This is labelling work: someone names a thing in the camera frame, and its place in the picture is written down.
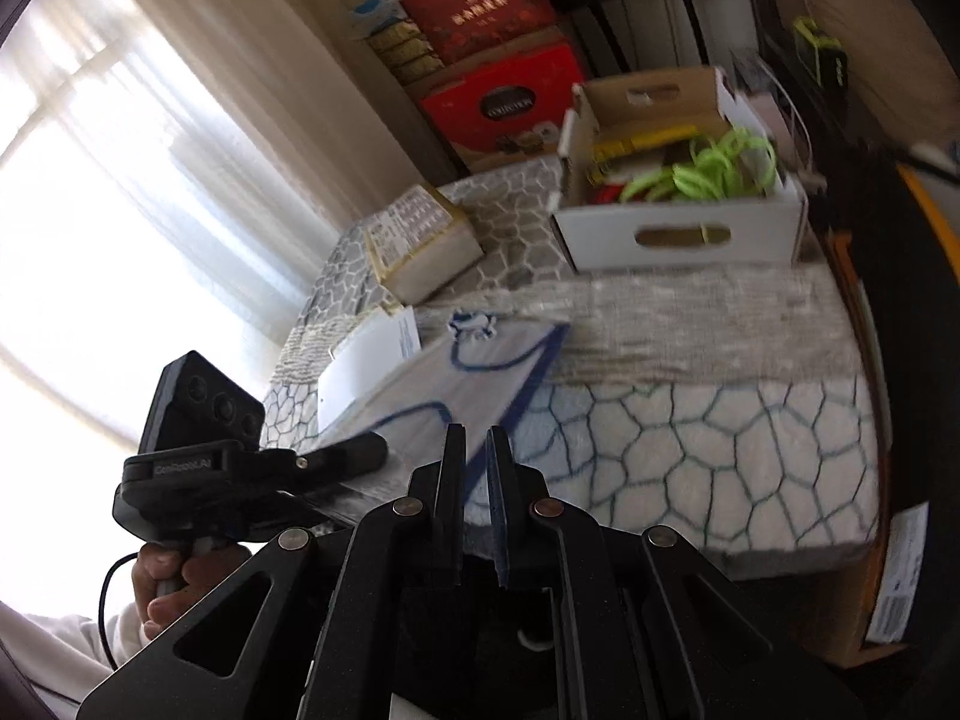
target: human hand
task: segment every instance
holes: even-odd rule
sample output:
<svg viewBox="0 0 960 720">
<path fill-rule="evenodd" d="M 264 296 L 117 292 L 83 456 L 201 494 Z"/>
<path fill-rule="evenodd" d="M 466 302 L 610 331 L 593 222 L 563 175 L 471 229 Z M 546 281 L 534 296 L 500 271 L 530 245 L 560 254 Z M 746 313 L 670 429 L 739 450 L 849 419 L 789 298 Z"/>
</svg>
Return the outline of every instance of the human hand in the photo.
<svg viewBox="0 0 960 720">
<path fill-rule="evenodd" d="M 133 564 L 131 579 L 136 610 L 147 639 L 153 641 L 161 631 L 183 617 L 192 605 L 227 579 L 249 556 L 246 547 L 231 544 L 185 562 L 176 550 L 159 544 L 144 544 Z M 173 579 L 178 573 L 184 576 L 186 587 L 157 598 L 157 583 Z"/>
</svg>

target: snack package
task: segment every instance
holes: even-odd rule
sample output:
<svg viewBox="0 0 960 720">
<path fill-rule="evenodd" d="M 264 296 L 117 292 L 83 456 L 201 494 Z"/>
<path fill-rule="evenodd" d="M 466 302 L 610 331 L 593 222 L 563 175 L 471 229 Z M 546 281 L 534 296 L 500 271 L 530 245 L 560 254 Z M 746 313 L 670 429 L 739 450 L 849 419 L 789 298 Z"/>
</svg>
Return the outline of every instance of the snack package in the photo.
<svg viewBox="0 0 960 720">
<path fill-rule="evenodd" d="M 381 53 L 380 60 L 388 68 L 397 68 L 414 59 L 433 53 L 433 47 L 424 38 L 410 38 L 410 40 Z"/>
<path fill-rule="evenodd" d="M 367 38 L 367 45 L 375 52 L 388 52 L 390 49 L 406 43 L 415 37 L 424 37 L 419 27 L 410 19 L 402 22 L 393 23 L 387 28 L 381 29 L 376 34 Z"/>
<path fill-rule="evenodd" d="M 419 59 L 414 59 L 413 62 L 407 62 L 405 65 L 392 69 L 391 73 L 400 83 L 406 85 L 425 79 L 429 74 L 442 70 L 444 66 L 440 57 L 435 53 L 429 53 L 426 56 L 419 57 Z"/>
<path fill-rule="evenodd" d="M 376 280 L 406 305 L 420 303 L 483 256 L 463 209 L 426 184 L 367 220 L 364 240 Z"/>
</svg>

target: box handle hole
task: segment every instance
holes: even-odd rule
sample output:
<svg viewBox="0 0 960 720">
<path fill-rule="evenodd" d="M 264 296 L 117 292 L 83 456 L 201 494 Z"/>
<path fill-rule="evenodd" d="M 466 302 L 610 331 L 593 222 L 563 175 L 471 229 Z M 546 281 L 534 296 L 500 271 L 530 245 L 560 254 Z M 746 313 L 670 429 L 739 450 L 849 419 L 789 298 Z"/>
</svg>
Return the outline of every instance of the box handle hole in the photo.
<svg viewBox="0 0 960 720">
<path fill-rule="evenodd" d="M 638 108 L 648 108 L 657 103 L 672 103 L 680 96 L 680 87 L 675 83 L 658 86 L 642 86 L 627 90 L 627 103 Z"/>
<path fill-rule="evenodd" d="M 647 248 L 718 247 L 731 239 L 729 227 L 721 224 L 692 224 L 688 227 L 644 227 L 634 240 Z"/>
</svg>

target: label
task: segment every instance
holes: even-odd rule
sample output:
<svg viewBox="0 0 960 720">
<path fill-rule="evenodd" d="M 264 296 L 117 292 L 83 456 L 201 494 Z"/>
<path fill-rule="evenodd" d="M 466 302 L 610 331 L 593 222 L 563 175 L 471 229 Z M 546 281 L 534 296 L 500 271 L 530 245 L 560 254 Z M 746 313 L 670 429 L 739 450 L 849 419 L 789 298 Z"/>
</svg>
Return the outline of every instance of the label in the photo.
<svg viewBox="0 0 960 720">
<path fill-rule="evenodd" d="M 213 468 L 213 461 L 209 458 L 196 460 L 161 460 L 154 464 L 154 477 L 168 473 L 187 473 L 189 471 L 209 471 Z"/>
<path fill-rule="evenodd" d="M 867 641 L 891 644 L 904 638 L 920 581 L 929 508 L 929 503 L 922 503 L 894 514 L 890 519 L 883 579 L 867 630 Z"/>
<path fill-rule="evenodd" d="M 443 232 L 453 217 L 424 187 L 411 187 L 367 226 L 373 251 L 388 271 Z"/>
<path fill-rule="evenodd" d="M 400 323 L 400 354 L 404 360 L 409 360 L 419 352 L 419 333 L 416 331 L 416 319 L 412 306 L 405 308 L 397 316 Z"/>
<path fill-rule="evenodd" d="M 525 86 L 501 86 L 483 95 L 480 113 L 492 122 L 522 116 L 536 103 L 533 89 Z"/>
<path fill-rule="evenodd" d="M 475 23 L 478 26 L 486 26 L 491 19 L 485 19 L 488 13 L 510 4 L 509 0 L 463 0 L 466 6 L 463 10 L 454 13 L 450 20 L 457 26 L 463 26 L 465 23 Z"/>
</svg>

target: red gift box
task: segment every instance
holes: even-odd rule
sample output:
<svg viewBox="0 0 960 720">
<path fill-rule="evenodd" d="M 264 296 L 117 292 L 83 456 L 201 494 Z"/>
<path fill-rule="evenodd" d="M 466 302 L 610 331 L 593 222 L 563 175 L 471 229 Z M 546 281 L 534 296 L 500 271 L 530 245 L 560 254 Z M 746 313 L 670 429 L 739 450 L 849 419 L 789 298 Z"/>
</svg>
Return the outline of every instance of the red gift box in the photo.
<svg viewBox="0 0 960 720">
<path fill-rule="evenodd" d="M 549 0 L 403 0 L 446 64 L 552 25 Z"/>
<path fill-rule="evenodd" d="M 470 170 L 483 172 L 556 151 L 570 88 L 583 80 L 570 45 L 553 43 L 483 65 L 419 104 Z"/>
</svg>

